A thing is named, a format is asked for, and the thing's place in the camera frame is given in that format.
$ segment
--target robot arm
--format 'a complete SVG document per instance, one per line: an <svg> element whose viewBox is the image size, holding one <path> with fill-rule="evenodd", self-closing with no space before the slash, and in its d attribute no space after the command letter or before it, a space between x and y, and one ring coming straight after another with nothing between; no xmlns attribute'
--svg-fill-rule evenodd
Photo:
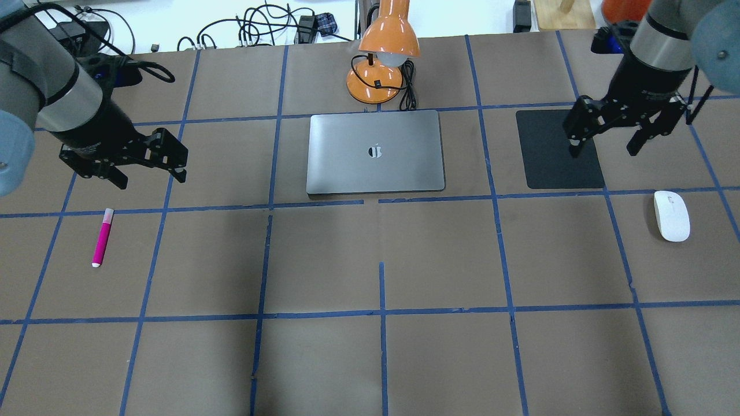
<svg viewBox="0 0 740 416"><path fill-rule="evenodd" d="M98 176L125 189L128 178L116 166L141 164L184 182L187 148L165 129L140 134L110 98L122 73L138 82L144 65L103 55L77 62L33 17L48 8L69 15L56 4L0 5L0 196L21 183L37 122L62 142L59 157L83 178Z"/></svg>
<svg viewBox="0 0 740 416"><path fill-rule="evenodd" d="M654 0L609 85L607 95L578 97L563 128L571 155L612 127L638 127L627 146L669 135L687 104L677 93L696 65L713 85L740 93L740 0Z"/></svg>

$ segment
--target orange object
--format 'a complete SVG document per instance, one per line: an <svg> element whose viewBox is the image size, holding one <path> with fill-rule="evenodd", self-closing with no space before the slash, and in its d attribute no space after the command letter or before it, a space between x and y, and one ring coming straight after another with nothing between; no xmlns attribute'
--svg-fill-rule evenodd
<svg viewBox="0 0 740 416"><path fill-rule="evenodd" d="M385 87L401 87L403 76L398 68L387 67L378 60L374 60L373 65L370 65L370 61L362 61L356 64L354 68L360 77L370 85L373 85L374 81L378 79ZM354 74L353 70L349 70L349 74L347 74L347 90L354 99L367 104L381 104L398 94L398 90L390 88L368 87Z"/></svg>
<svg viewBox="0 0 740 416"><path fill-rule="evenodd" d="M624 20L641 21L648 12L651 0L604 0L602 14L607 23L615 24Z"/></svg>
<svg viewBox="0 0 740 416"><path fill-rule="evenodd" d="M400 88L403 76L396 67L409 56L421 55L419 40L408 22L409 2L381 0L377 19L365 31L359 49L373 56L356 64L357 73L350 70L346 81L349 93L358 101L380 104L395 97L398 90L373 86L379 81L383 87Z"/></svg>
<svg viewBox="0 0 740 416"><path fill-rule="evenodd" d="M382 0L378 17L365 31L359 49L363 52L419 56L419 41L408 22L409 1Z"/></svg>

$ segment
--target apple logo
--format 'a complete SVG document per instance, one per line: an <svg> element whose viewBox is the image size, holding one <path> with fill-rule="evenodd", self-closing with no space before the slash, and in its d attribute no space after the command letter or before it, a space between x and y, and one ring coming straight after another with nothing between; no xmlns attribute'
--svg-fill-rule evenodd
<svg viewBox="0 0 740 416"><path fill-rule="evenodd" d="M368 155L370 155L371 158L377 159L380 156L383 155L383 153L380 151L380 145L378 143L375 144L375 146L368 149Z"/></svg>

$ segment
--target laptop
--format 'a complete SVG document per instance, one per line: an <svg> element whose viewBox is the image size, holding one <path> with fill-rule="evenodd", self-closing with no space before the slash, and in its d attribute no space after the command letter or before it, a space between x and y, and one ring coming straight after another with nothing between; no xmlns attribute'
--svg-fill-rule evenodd
<svg viewBox="0 0 740 416"><path fill-rule="evenodd" d="M442 189L437 111L311 117L308 194Z"/></svg>

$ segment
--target lamp base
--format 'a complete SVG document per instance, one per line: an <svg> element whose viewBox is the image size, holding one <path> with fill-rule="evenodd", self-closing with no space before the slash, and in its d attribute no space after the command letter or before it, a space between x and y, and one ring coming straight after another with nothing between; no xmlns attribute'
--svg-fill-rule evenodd
<svg viewBox="0 0 740 416"><path fill-rule="evenodd" d="M384 87L401 88L403 83L403 76L398 68L387 67L378 60L373 65L370 65L367 60L362 61L354 68L357 70L357 74L370 85L374 85L376 80L380 80ZM367 104L384 103L398 94L398 90L368 87L354 74L353 70L349 70L349 74L347 74L347 90L354 99Z"/></svg>

